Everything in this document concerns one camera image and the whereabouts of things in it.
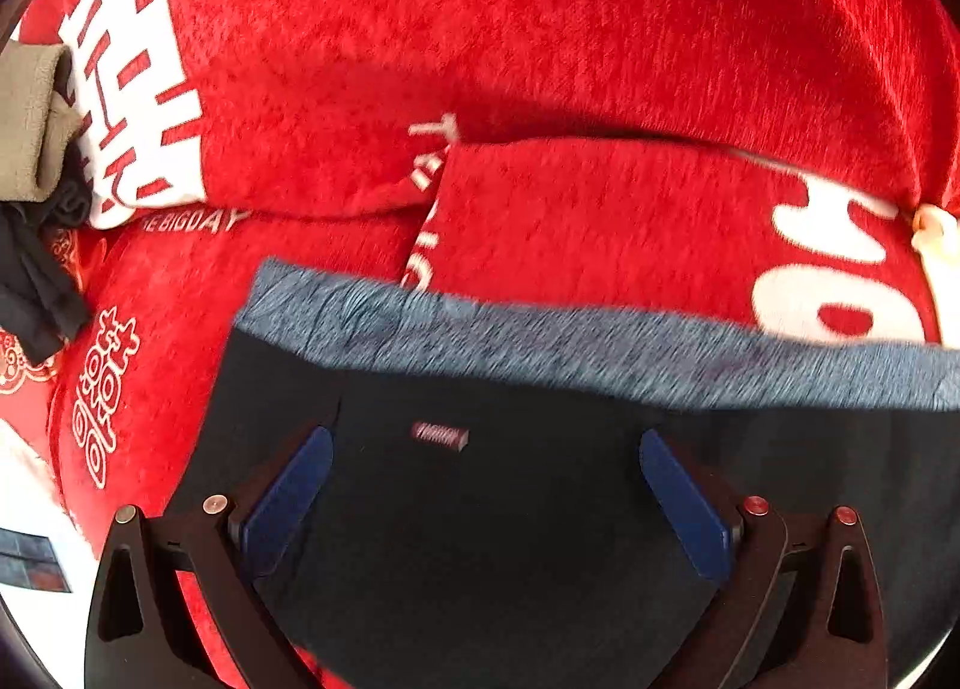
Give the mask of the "black pants blue patterned trim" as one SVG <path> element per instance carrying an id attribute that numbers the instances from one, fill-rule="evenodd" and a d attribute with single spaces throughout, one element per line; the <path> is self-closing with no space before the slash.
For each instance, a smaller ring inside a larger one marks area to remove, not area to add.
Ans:
<path id="1" fill-rule="evenodd" d="M 708 601 L 644 484 L 657 430 L 793 512 L 866 522 L 903 675 L 958 616 L 958 357 L 619 308 L 257 271 L 171 499 L 324 427 L 331 473 L 259 590 L 356 687 L 641 687 Z"/>

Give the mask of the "grey folded garment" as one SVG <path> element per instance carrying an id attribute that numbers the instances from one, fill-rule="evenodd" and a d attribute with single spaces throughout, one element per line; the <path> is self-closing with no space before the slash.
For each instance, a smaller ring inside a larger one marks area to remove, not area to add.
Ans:
<path id="1" fill-rule="evenodd" d="M 10 40 L 2 52 L 0 198 L 49 200 L 64 172 L 67 146 L 82 116 L 65 101 L 70 78 L 67 45 Z"/>

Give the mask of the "dark black folded garment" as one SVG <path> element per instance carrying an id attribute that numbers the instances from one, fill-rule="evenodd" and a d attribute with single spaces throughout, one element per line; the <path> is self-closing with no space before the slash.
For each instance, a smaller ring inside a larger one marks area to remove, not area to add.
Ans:
<path id="1" fill-rule="evenodd" d="M 76 169 L 65 169 L 46 201 L 2 203 L 2 329 L 16 338 L 28 363 L 40 366 L 75 340 L 89 310 L 75 279 L 43 242 L 50 226 L 86 223 L 91 188 Z"/>

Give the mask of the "red wedding sofa cover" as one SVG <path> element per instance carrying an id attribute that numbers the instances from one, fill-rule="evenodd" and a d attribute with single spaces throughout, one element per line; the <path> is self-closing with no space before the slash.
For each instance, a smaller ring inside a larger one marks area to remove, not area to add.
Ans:
<path id="1" fill-rule="evenodd" d="M 67 45 L 89 322 L 21 434 L 93 567 L 171 499 L 257 271 L 940 344 L 914 212 L 958 221 L 940 0 L 2 0 Z"/>

